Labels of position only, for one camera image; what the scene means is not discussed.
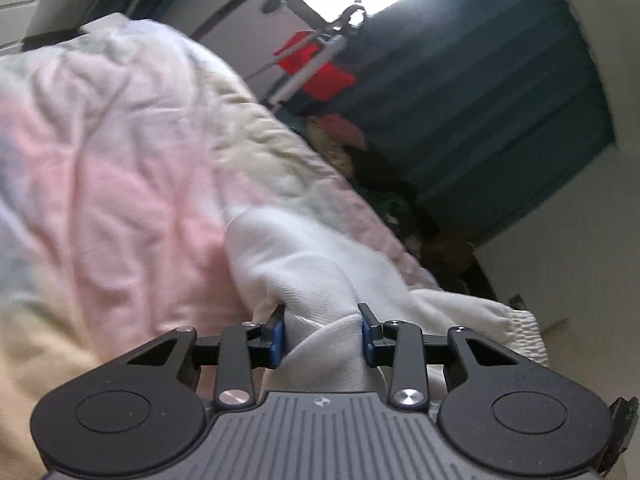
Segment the white zip-up garment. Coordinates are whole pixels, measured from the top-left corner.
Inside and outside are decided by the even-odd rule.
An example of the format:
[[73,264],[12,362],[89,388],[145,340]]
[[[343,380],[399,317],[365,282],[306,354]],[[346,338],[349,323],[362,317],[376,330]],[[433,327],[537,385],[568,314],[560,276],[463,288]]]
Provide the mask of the white zip-up garment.
[[262,374],[262,390],[386,393],[390,376],[363,357],[360,304],[381,321],[413,323],[429,335],[472,328],[538,364],[548,362],[533,313],[412,288],[389,258],[286,209],[230,209],[224,248],[254,321],[285,306],[285,357]]

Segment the pile of dark clothes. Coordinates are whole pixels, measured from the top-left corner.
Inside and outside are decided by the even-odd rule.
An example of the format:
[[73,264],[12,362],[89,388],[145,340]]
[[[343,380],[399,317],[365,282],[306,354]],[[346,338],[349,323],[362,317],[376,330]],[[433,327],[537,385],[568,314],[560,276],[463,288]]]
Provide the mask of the pile of dark clothes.
[[420,266],[433,274],[440,288],[498,299],[468,238],[440,226],[418,204],[416,188],[402,180],[396,168],[375,152],[358,148],[346,148],[345,152],[352,164],[352,187]]

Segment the pink plush toy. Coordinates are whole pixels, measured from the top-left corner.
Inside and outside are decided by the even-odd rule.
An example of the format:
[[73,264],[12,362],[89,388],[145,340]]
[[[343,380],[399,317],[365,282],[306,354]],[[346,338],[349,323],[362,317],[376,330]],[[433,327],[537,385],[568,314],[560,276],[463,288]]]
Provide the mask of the pink plush toy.
[[339,114],[308,117],[305,139],[327,164],[347,179],[352,178],[355,171],[348,151],[368,149],[361,129]]

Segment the pink pastel bed sheet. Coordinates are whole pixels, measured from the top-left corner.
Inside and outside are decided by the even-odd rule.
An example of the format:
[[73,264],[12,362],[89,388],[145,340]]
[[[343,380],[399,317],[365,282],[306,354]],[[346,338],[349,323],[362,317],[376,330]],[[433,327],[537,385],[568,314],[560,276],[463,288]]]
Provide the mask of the pink pastel bed sheet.
[[224,231],[282,204],[435,280],[218,56],[131,22],[1,60],[1,474],[43,468],[50,389],[178,325],[247,320]]

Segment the dark teal curtain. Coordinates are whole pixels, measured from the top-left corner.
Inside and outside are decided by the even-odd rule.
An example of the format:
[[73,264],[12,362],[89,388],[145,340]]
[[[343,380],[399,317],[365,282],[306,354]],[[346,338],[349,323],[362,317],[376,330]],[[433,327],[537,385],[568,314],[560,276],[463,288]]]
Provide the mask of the dark teal curtain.
[[565,0],[400,0],[338,62],[357,81],[297,115],[335,113],[442,228],[484,243],[614,140],[600,77]]

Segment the red cloth on stand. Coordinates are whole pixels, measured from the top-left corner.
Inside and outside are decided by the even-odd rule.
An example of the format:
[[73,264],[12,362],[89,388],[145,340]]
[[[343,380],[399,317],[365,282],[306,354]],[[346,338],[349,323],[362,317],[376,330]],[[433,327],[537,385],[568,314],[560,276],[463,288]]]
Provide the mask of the red cloth on stand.
[[274,52],[277,66],[288,79],[267,102],[276,106],[303,91],[314,100],[326,102],[337,93],[352,87],[357,77],[341,68],[334,58],[346,47],[347,37],[337,34],[321,40],[312,32],[296,32],[285,45]]

